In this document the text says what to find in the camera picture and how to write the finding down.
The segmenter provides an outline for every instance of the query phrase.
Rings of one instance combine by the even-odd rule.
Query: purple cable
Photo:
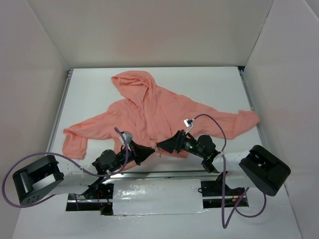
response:
[[[33,154],[30,154],[22,159],[20,159],[18,162],[16,162],[9,170],[8,172],[5,174],[4,178],[3,178],[3,181],[2,181],[2,187],[1,187],[1,192],[2,192],[2,196],[4,198],[4,200],[10,205],[10,206],[13,206],[15,208],[29,208],[29,207],[33,207],[33,206],[36,206],[36,205],[39,205],[40,203],[43,203],[45,202],[46,200],[54,197],[55,195],[50,195],[48,196],[47,198],[41,200],[41,201],[38,201],[34,204],[31,204],[31,205],[27,205],[27,206],[23,206],[23,205],[19,205],[19,204],[15,204],[13,202],[11,202],[9,200],[9,198],[6,196],[6,193],[5,193],[5,183],[6,183],[6,180],[8,179],[8,176],[9,174],[13,171],[13,169],[18,165],[20,164],[21,162],[25,161],[26,159],[28,158],[31,158],[33,156],[37,156],[37,155],[55,155],[55,156],[59,156],[61,158],[64,158],[66,160],[68,160],[69,162],[73,163],[76,167],[78,167],[80,170],[82,170],[83,172],[91,175],[91,176],[95,176],[95,177],[101,177],[101,178],[110,178],[110,176],[112,175],[115,175],[115,174],[118,174],[120,173],[126,166],[126,164],[128,163],[128,160],[129,160],[129,146],[125,140],[125,138],[123,137],[122,133],[119,131],[118,128],[114,128],[114,130],[120,135],[120,137],[122,138],[123,142],[124,142],[124,145],[125,145],[125,150],[126,150],[126,154],[125,154],[125,162],[123,164],[123,166],[117,171],[117,172],[114,172],[114,173],[111,173],[111,174],[107,174],[107,175],[100,175],[100,174],[95,174],[95,173],[91,173],[90,171],[84,169],[81,167],[80,164],[76,163],[75,161],[73,161],[72,159],[70,159],[69,157],[66,157],[62,154],[59,154],[59,153],[53,153],[53,152],[39,152],[39,153],[33,153]]]
[[[227,221],[226,221],[226,223],[225,223],[226,158],[225,158],[225,155],[224,155],[224,149],[225,149],[226,144],[227,144],[226,134],[225,134],[223,128],[220,126],[220,124],[219,124],[212,116],[210,116],[210,115],[200,114],[200,115],[196,116],[196,117],[194,118],[194,120],[197,119],[197,118],[200,117],[200,116],[206,116],[206,117],[209,117],[211,120],[213,120],[213,121],[215,122],[215,124],[219,127],[220,131],[221,131],[222,134],[223,134],[224,140],[225,140],[225,141],[224,141],[224,145],[223,145],[223,147],[222,147],[222,149],[221,149],[221,151],[222,151],[222,158],[223,158],[223,167],[224,167],[224,169],[223,169],[223,181],[222,181],[222,196],[221,196],[221,221],[222,221],[223,228],[226,229],[226,228],[228,227],[228,224],[229,224],[229,222],[230,222],[230,219],[231,219],[231,217],[233,216],[235,210],[236,210],[236,212],[237,212],[239,215],[241,215],[241,216],[243,216],[243,217],[246,217],[246,218],[255,218],[255,217],[261,215],[261,214],[263,213],[263,211],[265,210],[266,204],[267,204],[267,198],[266,198],[266,195],[265,195],[265,194],[264,194],[264,199],[265,199],[265,201],[264,201],[264,206],[263,206],[263,208],[261,209],[261,211],[260,211],[259,213],[255,214],[255,215],[252,215],[252,216],[248,216],[248,215],[242,214],[241,212],[239,212],[239,211],[237,210],[238,204],[241,202],[241,200],[242,200],[243,197],[246,195],[246,193],[247,193],[247,191],[248,191],[248,189],[249,189],[249,188],[246,188],[246,190],[244,191],[244,193],[243,193],[243,194],[239,197],[239,199],[236,201],[236,203],[235,203],[233,209],[231,210],[231,212],[230,212],[230,214],[229,214],[229,216],[228,216],[228,219],[227,219]]]

